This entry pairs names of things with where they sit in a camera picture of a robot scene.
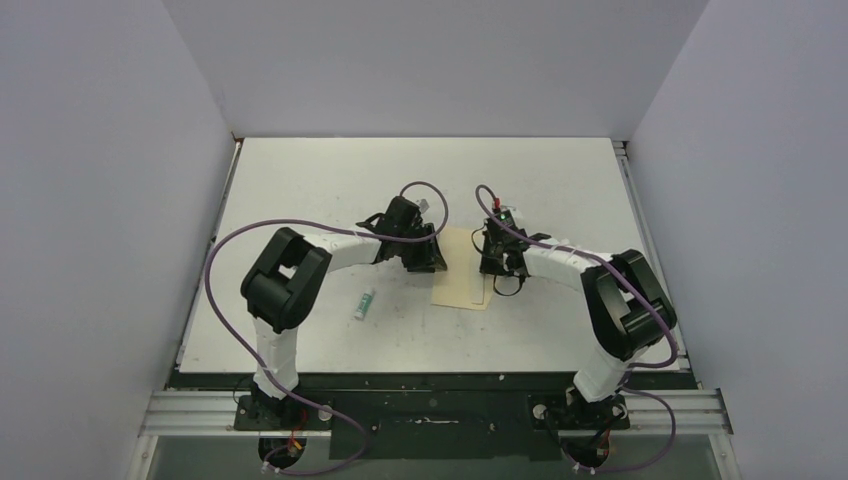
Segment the cream paper envelope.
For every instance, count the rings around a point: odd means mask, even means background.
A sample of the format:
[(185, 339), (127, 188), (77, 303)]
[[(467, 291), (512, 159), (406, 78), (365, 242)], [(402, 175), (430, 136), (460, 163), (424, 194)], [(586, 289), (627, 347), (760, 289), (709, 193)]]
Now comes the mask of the cream paper envelope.
[(472, 305), (469, 302), (469, 277), (472, 272), (479, 272), (481, 260), (472, 240), (471, 230), (451, 226), (446, 227), (439, 235), (438, 244), (448, 270), (434, 274), (432, 305), (472, 311), (488, 309), (493, 297), (491, 276), (486, 276), (485, 304)]

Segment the green white glue stick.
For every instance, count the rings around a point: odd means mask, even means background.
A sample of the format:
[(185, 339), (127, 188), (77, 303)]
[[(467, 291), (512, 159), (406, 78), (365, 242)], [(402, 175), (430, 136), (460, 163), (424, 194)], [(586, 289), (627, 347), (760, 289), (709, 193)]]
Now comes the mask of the green white glue stick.
[(375, 293), (375, 289), (369, 289), (361, 295), (353, 313), (353, 318), (355, 320), (363, 321), (365, 319), (370, 309), (370, 306), (373, 303)]

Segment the tan letter paper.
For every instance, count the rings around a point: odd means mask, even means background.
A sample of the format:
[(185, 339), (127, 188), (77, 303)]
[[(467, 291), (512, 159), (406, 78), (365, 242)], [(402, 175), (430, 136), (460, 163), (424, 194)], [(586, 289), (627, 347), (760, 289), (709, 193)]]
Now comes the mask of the tan letter paper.
[(469, 302), (472, 305), (484, 305), (486, 299), (486, 275), (472, 272), (469, 277)]

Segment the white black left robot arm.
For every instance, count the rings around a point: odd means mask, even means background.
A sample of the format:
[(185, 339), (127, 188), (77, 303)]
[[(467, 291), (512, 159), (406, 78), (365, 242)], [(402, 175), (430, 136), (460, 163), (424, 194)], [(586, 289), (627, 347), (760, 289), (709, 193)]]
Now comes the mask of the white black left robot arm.
[(299, 383), (297, 334), (328, 274), (358, 265), (400, 259), (410, 273), (443, 272), (439, 229), (423, 218), (423, 205), (394, 197), (383, 212), (350, 229), (305, 235), (278, 229), (244, 277), (240, 293), (256, 332), (257, 371), (251, 386), (250, 417), (282, 431), (307, 419), (293, 398)]

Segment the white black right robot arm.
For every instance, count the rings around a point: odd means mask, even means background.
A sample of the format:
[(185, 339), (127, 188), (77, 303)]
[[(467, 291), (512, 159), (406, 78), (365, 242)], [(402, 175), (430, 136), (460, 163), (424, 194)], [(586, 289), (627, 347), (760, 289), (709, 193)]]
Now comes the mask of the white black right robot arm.
[(667, 340), (678, 350), (676, 311), (638, 250), (599, 254), (544, 233), (529, 236), (510, 211), (498, 210), (484, 222), (480, 253), (486, 275), (520, 283), (539, 277), (583, 294), (595, 346), (565, 393), (566, 417), (579, 428), (620, 417), (624, 407), (616, 396), (650, 347)]

